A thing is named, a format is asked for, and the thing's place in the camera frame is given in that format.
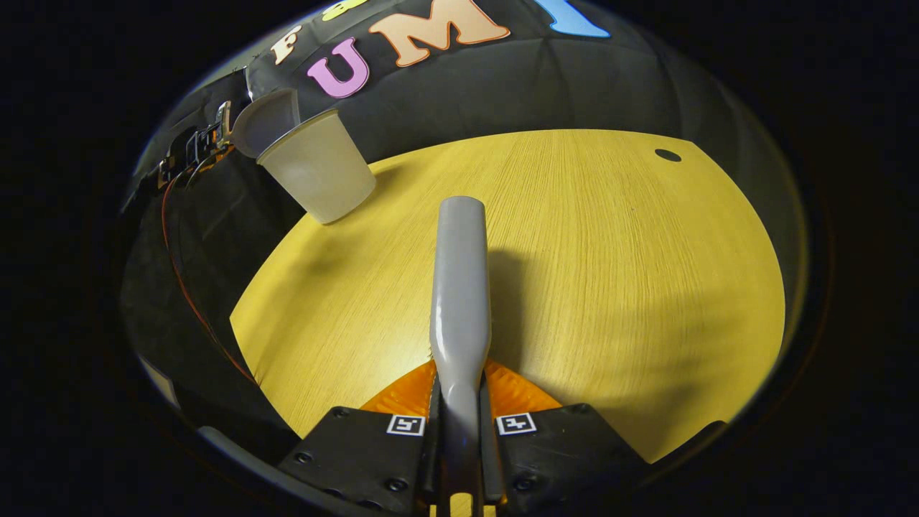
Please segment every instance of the blue letter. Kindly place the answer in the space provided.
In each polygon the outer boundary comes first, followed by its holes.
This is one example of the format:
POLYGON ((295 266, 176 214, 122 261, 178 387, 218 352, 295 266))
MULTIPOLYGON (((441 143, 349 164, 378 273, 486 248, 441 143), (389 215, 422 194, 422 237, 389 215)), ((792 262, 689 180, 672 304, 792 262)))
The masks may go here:
POLYGON ((568 0, 533 0, 552 16, 555 21, 549 25, 556 32, 574 34, 575 36, 591 36, 593 38, 609 38, 609 33, 597 27, 584 17, 577 9, 568 5, 568 0))

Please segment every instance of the red cable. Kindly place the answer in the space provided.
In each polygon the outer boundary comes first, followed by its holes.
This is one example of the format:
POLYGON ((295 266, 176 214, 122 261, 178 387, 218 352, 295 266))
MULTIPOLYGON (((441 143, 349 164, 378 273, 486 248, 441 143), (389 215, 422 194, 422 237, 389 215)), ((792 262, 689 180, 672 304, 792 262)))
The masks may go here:
POLYGON ((201 323, 204 329, 208 331, 208 336, 210 337, 210 339, 214 342, 214 344, 220 347, 221 351, 223 352, 223 355, 226 356, 226 358, 229 359, 230 362, 233 363, 233 366, 236 367, 236 370, 239 370, 239 373, 241 373, 246 379, 249 379, 250 381, 252 381, 253 384, 258 385, 255 379, 252 378, 252 375, 250 375, 242 366, 239 365, 238 362, 236 362, 233 356, 230 355, 230 352, 228 352, 225 348, 223 348, 223 346, 217 340, 217 336, 214 334, 213 329, 210 328, 210 325, 208 325, 208 322, 204 319, 204 316, 202 316, 201 313, 198 312, 198 308, 195 307, 195 303, 191 301, 191 296, 188 295, 188 290, 185 288, 185 283, 182 281, 182 275, 179 274, 178 272, 178 266, 176 265, 176 259, 172 256, 171 253, 169 253, 169 237, 166 233, 166 198, 169 197, 169 192, 172 190, 173 186, 176 184, 177 179, 178 179, 178 176, 173 178, 172 181, 169 182, 169 185, 166 186, 166 192, 163 194, 163 206, 160 209, 160 220, 163 224, 163 242, 166 244, 166 252, 169 254, 169 260, 172 262, 173 272, 176 274, 176 279, 178 280, 179 289, 182 290, 182 294, 185 296, 185 300, 186 302, 188 302, 188 305, 191 307, 191 310, 195 313, 195 316, 198 317, 198 321, 201 323))

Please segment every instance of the white cup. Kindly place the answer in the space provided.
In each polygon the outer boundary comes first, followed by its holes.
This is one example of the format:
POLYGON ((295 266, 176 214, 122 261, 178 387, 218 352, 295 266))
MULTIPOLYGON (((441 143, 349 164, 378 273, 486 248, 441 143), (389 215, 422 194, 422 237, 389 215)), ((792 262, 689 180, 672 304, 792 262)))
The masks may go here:
POLYGON ((357 208, 377 184, 337 109, 290 130, 255 162, 322 224, 357 208))

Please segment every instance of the yellow wooden surface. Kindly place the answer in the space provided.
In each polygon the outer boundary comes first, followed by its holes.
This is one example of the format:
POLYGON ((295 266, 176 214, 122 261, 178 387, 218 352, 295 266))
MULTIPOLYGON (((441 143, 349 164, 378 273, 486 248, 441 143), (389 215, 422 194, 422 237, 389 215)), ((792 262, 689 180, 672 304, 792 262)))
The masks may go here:
POLYGON ((437 208, 485 204, 491 357, 588 402, 646 460, 730 420, 772 367, 784 299, 746 198, 692 143, 552 130, 371 165, 344 219, 289 232, 231 316, 268 399, 305 435, 427 361, 437 208), (654 150, 682 156, 671 162, 654 150))

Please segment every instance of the wooden table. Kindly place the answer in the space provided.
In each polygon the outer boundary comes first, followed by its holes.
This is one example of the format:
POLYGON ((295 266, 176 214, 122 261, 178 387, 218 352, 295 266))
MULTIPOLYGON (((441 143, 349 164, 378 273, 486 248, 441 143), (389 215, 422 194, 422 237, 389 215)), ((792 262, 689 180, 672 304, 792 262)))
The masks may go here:
POLYGON ((333 224, 303 217, 231 316, 256 380, 301 436, 428 360, 437 207, 454 195, 485 204, 491 357, 563 404, 594 405, 645 460, 733 418, 776 360, 775 251, 689 142, 519 132, 370 168, 371 196, 333 224))

